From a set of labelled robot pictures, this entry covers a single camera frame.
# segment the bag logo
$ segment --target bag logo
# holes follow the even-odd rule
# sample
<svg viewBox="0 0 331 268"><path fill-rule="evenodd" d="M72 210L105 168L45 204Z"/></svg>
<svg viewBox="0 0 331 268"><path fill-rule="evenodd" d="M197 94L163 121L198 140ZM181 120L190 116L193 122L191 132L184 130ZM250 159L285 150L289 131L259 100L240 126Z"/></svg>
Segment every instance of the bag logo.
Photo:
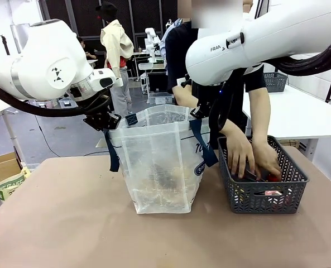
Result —
<svg viewBox="0 0 331 268"><path fill-rule="evenodd" d="M200 176L204 172L204 170L205 170L205 161L195 168L194 173L196 176Z"/></svg>

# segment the bag handle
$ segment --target bag handle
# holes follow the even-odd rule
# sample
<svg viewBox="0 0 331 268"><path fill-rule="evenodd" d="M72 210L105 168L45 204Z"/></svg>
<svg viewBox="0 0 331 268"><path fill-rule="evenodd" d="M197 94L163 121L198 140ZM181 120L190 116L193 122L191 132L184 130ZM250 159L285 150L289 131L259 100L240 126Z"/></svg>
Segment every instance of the bag handle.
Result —
<svg viewBox="0 0 331 268"><path fill-rule="evenodd" d="M200 142L200 144L203 147L204 162L208 167L211 167L215 165L219 160L217 159L217 156L214 150L212 149L211 145L207 147L206 143L204 142L204 139L201 135L201 126L202 126L201 119L195 119L190 121L191 130L193 131L195 138Z"/></svg>
<svg viewBox="0 0 331 268"><path fill-rule="evenodd" d="M103 133L104 133L105 141L107 143L109 156L111 157L111 168L110 168L109 171L118 172L118 170L119 170L119 157L117 155L116 149L114 149L114 147L111 143L111 138L109 136L109 130L104 129Z"/></svg>

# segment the transparent plastic bag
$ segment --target transparent plastic bag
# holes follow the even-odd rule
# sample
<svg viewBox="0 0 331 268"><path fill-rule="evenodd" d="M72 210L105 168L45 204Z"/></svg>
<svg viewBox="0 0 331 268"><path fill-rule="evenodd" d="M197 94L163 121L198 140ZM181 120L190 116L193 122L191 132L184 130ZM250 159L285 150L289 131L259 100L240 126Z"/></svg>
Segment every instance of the transparent plastic bag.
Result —
<svg viewBox="0 0 331 268"><path fill-rule="evenodd" d="M138 214L189 213L202 179L202 146L189 128L190 109L173 105L137 113L110 131L128 191ZM209 142L208 120L202 137Z"/></svg>

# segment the gray plastic basket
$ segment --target gray plastic basket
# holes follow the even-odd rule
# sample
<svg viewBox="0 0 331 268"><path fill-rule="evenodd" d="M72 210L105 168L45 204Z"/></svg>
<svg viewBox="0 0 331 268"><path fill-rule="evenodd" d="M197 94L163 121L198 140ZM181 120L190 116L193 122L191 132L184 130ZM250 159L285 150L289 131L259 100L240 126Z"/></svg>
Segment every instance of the gray plastic basket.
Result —
<svg viewBox="0 0 331 268"><path fill-rule="evenodd" d="M244 214L293 214L297 212L308 177L294 163L275 138L269 136L268 144L278 153L282 169L282 182L248 182L231 176L227 166L226 138L218 139L221 175L224 180L231 210ZM264 195L265 191L278 191L281 195Z"/></svg>
<svg viewBox="0 0 331 268"><path fill-rule="evenodd" d="M264 73L268 92L283 92L287 83L287 76L281 73Z"/></svg>

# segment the human hand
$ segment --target human hand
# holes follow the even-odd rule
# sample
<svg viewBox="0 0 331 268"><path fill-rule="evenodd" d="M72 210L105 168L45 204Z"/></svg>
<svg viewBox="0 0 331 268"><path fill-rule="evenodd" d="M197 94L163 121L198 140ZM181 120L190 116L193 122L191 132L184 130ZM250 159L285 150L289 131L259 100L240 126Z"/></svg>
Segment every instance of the human hand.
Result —
<svg viewBox="0 0 331 268"><path fill-rule="evenodd" d="M227 138L227 164L232 175L237 172L241 179L246 168L246 160L250 166L250 172L255 173L255 158L251 143L246 135L239 129L234 129L226 134Z"/></svg>
<svg viewBox="0 0 331 268"><path fill-rule="evenodd" d="M278 164L278 154L276 150L273 149L267 141L253 141L252 148L256 165L268 170L272 175L281 180L282 171ZM259 178L261 177L258 168L256 168L256 175Z"/></svg>

